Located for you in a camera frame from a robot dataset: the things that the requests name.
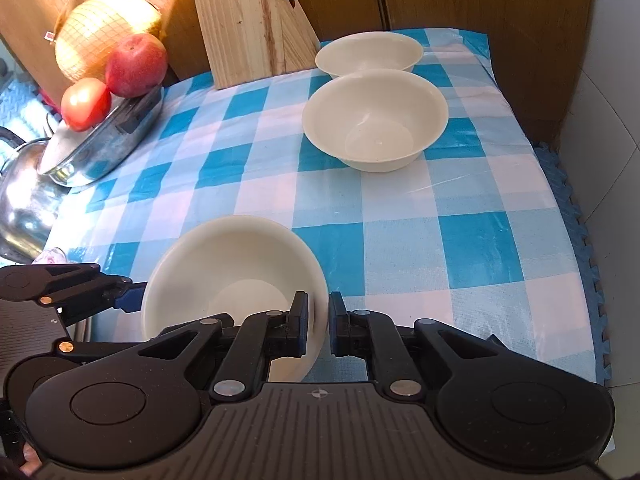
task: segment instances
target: red apple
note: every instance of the red apple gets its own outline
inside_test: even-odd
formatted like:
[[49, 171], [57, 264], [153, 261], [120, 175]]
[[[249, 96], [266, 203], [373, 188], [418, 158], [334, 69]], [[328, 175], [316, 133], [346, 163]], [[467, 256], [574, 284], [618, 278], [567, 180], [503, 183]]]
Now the red apple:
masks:
[[164, 79], [168, 56], [158, 38], [143, 32], [118, 42], [107, 60], [105, 81], [120, 97], [148, 93]]
[[111, 110], [111, 94], [107, 85], [93, 77], [85, 77], [66, 89], [60, 113], [75, 132], [84, 132], [101, 123]]

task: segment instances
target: tomato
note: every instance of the tomato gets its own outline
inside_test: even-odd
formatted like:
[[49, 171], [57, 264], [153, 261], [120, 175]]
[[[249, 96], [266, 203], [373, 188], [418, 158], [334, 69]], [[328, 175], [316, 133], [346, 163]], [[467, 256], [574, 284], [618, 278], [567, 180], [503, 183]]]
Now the tomato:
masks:
[[66, 89], [60, 113], [75, 132], [84, 132], [101, 123], [111, 109], [111, 93], [102, 81], [86, 77]]

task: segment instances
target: wall tile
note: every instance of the wall tile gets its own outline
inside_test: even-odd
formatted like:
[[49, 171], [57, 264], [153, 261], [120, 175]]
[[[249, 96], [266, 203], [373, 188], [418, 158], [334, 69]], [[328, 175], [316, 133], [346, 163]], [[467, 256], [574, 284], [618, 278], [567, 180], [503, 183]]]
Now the wall tile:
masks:
[[612, 386], [640, 382], [639, 188], [640, 152], [636, 149], [586, 223], [605, 295]]
[[640, 384], [619, 386], [610, 392], [616, 405], [616, 425], [613, 428], [616, 449], [603, 456], [598, 464], [612, 478], [622, 478], [640, 471]]
[[583, 70], [640, 142], [640, 0], [594, 0]]
[[613, 108], [580, 73], [562, 126], [560, 158], [585, 218], [611, 188], [635, 148]]

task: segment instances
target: wooden knife block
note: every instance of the wooden knife block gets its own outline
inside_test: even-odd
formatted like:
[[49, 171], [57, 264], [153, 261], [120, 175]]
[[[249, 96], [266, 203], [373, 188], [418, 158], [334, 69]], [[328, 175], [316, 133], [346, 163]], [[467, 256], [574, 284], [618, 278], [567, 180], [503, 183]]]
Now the wooden knife block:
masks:
[[318, 37], [295, 0], [195, 0], [216, 88], [314, 67]]

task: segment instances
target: checkered tablecloth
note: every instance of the checkered tablecloth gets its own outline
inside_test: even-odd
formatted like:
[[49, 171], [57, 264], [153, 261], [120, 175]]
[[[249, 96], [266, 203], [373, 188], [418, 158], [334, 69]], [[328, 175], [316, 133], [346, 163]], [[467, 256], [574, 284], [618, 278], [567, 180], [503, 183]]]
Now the checkered tablecloth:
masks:
[[[508, 348], [594, 380], [572, 246], [494, 82], [486, 37], [402, 33], [424, 45], [414, 73], [440, 88], [450, 113], [444, 134], [406, 168], [361, 173], [309, 143], [302, 109], [330, 80], [319, 70], [220, 91], [203, 74], [168, 89], [153, 132], [119, 168], [68, 195], [47, 247], [145, 281], [194, 226], [263, 216], [309, 245], [350, 309], [494, 333]], [[140, 314], [105, 312], [96, 333], [138, 340]], [[344, 367], [344, 359], [324, 356], [318, 366]]]

